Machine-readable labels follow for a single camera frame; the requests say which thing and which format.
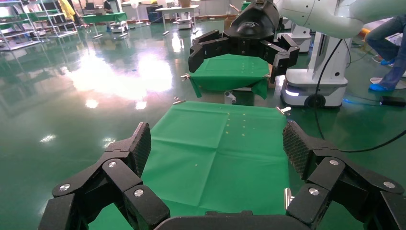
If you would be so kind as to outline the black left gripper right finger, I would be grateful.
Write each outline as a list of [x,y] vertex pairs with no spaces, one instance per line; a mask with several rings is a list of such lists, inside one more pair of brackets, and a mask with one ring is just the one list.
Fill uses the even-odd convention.
[[331,142],[307,135],[295,121],[283,129],[283,149],[304,185],[287,215],[316,229],[332,202],[341,204],[366,230],[406,227],[404,188],[351,161]]

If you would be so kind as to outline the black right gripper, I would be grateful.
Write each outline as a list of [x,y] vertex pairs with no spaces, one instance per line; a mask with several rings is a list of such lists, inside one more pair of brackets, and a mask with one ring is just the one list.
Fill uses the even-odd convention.
[[279,27],[279,12],[272,0],[249,4],[224,32],[209,31],[192,41],[188,58],[194,73],[205,59],[225,54],[260,57],[272,65],[270,83],[297,63],[300,47],[282,34],[274,41]]

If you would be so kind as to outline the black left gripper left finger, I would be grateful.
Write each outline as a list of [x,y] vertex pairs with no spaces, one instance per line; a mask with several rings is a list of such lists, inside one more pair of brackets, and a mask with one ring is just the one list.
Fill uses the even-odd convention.
[[53,189],[38,228],[86,230],[114,204],[133,229],[155,229],[170,210],[141,179],[150,151],[150,127],[141,122],[131,137],[111,143],[94,164]]

